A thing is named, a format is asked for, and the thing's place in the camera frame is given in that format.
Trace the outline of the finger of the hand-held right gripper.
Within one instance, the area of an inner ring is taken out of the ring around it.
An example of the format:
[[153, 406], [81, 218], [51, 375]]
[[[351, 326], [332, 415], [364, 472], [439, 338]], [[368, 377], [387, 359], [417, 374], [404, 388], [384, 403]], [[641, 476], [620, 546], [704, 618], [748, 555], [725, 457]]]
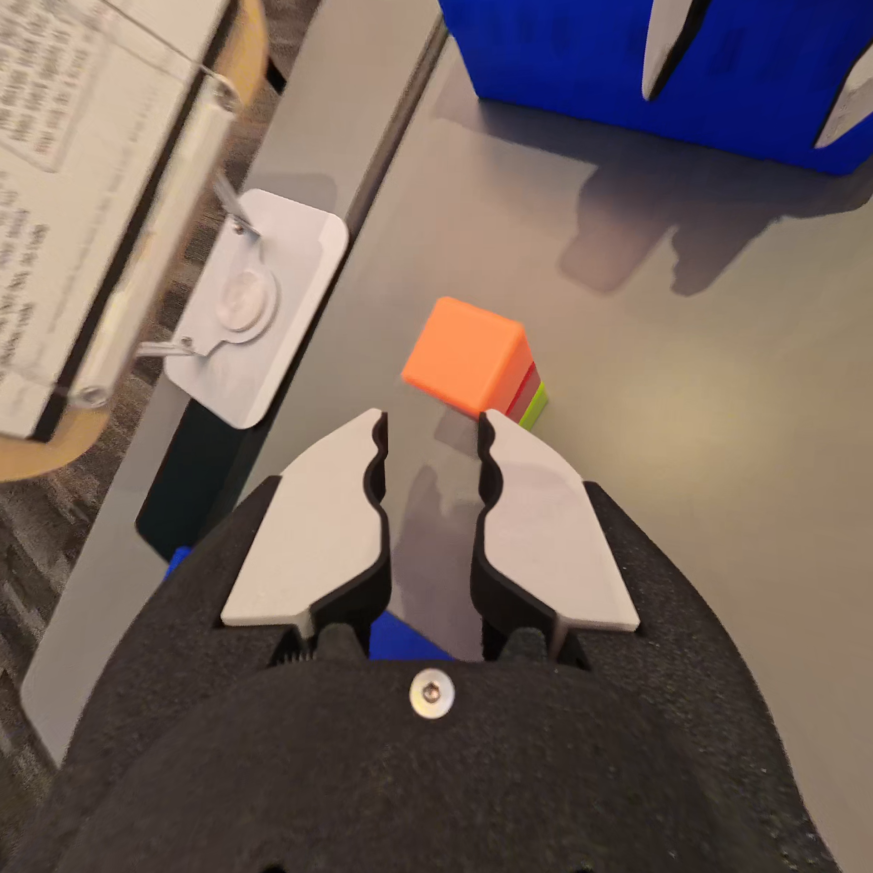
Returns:
[[642, 65], [642, 96], [665, 88], [703, 24], [710, 1], [653, 1]]
[[814, 148], [832, 145], [871, 114], [872, 52], [865, 52], [850, 69]]

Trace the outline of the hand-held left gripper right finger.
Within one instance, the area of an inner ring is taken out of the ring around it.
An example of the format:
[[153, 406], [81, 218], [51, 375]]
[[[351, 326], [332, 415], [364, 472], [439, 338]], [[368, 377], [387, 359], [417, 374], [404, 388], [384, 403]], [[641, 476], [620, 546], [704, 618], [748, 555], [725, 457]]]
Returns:
[[551, 656], [575, 630], [637, 632], [641, 619], [582, 475], [496, 409], [479, 415], [477, 453], [472, 603], [487, 655], [520, 628], [540, 631]]

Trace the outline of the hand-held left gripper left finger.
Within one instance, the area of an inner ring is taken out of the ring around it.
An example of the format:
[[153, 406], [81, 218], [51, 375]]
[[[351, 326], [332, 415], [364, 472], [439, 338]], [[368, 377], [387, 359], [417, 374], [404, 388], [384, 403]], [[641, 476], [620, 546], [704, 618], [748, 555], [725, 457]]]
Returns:
[[294, 627], [311, 641], [346, 623], [368, 636], [391, 598], [387, 450], [387, 413], [368, 409], [281, 472], [224, 626]]

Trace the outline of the blue plastic bin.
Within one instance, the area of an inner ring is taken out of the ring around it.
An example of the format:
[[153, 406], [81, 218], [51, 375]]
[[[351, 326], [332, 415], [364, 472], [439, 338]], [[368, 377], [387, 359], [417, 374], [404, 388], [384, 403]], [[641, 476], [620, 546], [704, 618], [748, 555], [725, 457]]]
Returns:
[[362, 635], [360, 646], [372, 661], [451, 659], [387, 611], [386, 549], [370, 567], [356, 570], [345, 560], [310, 561], [254, 545], [246, 553], [199, 548], [170, 568], [150, 601], [166, 611], [166, 624], [191, 614], [201, 629], [228, 625], [252, 634], [260, 627], [264, 637], [268, 628], [281, 628], [271, 666], [312, 660], [319, 634], [331, 623]]
[[871, 2], [713, 1], [651, 102], [652, 2], [440, 2], [478, 97], [730, 154], [845, 176], [871, 158], [871, 115], [815, 149], [852, 66], [871, 52]]

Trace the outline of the red magnetic cube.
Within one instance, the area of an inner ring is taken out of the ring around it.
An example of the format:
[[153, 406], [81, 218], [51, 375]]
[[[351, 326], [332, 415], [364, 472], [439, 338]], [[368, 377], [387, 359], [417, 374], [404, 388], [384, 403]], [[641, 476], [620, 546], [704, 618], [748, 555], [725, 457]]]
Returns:
[[532, 361], [507, 408], [507, 417], [515, 423], [521, 424], [528, 410], [532, 407], [540, 387], [542, 387], [542, 381], [539, 371], [535, 362]]

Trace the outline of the orange magnetic cube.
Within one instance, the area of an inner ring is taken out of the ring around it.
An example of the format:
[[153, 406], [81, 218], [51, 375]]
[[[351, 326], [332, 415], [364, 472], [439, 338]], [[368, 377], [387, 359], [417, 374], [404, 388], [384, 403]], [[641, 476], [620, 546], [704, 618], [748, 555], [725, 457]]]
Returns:
[[532, 361], [521, 322], [443, 297], [436, 301], [401, 377], [477, 419], [489, 409], [506, 414]]

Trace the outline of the white sign stand base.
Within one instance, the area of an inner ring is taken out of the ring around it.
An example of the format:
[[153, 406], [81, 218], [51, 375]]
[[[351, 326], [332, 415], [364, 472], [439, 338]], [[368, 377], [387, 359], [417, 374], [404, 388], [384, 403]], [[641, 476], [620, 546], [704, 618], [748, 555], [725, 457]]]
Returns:
[[266, 416], [349, 243], [345, 222], [268, 191], [214, 182], [225, 213], [172, 338], [142, 342], [169, 380], [237, 431]]

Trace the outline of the wooden instruction sign board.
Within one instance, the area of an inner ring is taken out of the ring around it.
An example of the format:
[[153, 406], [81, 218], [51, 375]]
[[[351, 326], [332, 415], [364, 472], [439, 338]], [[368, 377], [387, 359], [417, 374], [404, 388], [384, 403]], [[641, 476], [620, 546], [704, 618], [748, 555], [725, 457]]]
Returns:
[[264, 2], [1, 3], [1, 480], [100, 438], [225, 143]]

